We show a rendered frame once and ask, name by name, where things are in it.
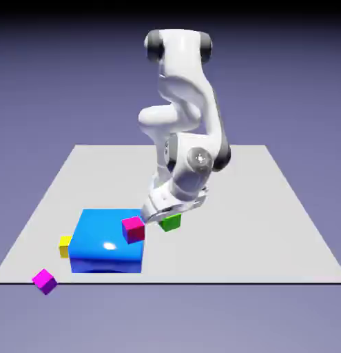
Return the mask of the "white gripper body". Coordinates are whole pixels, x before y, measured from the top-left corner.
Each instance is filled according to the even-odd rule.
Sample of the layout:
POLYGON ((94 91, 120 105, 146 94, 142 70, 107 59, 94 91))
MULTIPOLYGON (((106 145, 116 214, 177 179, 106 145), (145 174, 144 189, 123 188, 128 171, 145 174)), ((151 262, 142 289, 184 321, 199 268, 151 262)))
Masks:
POLYGON ((147 196, 141 208, 141 218, 144 223, 160 222, 163 219, 176 214, 199 208, 206 200, 208 187, 203 187, 198 196, 192 201, 181 201, 169 190, 167 185, 153 189, 147 196))

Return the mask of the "small green cube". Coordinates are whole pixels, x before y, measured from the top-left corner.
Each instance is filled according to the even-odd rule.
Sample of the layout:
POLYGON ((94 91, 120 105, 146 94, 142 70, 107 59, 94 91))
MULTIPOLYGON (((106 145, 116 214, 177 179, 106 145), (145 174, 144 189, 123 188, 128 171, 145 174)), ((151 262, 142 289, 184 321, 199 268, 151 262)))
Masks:
POLYGON ((180 227, 181 213, 168 216, 158 222, 164 232, 169 232, 180 227))

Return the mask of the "small crimson cube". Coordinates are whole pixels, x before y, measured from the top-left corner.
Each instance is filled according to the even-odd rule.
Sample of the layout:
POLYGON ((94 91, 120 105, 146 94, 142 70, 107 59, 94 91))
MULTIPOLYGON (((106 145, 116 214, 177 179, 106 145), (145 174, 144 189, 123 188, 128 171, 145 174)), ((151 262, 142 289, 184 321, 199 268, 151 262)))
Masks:
POLYGON ((139 216, 121 221, 123 236, 128 244, 145 240, 145 224, 139 216))

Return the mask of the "small yellow cube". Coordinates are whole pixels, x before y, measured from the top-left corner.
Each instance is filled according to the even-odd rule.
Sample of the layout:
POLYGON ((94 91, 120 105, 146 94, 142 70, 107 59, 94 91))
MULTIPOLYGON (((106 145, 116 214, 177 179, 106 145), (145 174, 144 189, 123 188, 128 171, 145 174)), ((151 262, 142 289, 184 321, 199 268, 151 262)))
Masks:
POLYGON ((72 235, 62 235, 59 239, 59 254, 62 259, 69 258, 69 245, 72 240, 72 235))

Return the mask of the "small magenta cube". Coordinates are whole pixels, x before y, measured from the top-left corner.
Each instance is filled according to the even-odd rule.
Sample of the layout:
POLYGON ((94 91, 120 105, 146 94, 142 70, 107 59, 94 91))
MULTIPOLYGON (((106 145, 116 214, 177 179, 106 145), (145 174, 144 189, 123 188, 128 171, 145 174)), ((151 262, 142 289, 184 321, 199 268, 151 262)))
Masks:
POLYGON ((32 282, 45 295, 48 295, 57 286, 56 279, 46 270, 42 269, 32 278, 32 282))

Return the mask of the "large blue box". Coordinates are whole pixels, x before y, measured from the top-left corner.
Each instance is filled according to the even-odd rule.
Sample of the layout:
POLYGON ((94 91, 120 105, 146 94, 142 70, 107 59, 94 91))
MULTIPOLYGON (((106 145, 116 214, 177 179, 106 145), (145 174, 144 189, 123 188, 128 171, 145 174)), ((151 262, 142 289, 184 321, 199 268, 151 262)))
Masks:
POLYGON ((123 219, 136 217, 139 209, 84 209, 68 246, 73 273, 140 273, 144 238, 128 243, 134 230, 123 219))

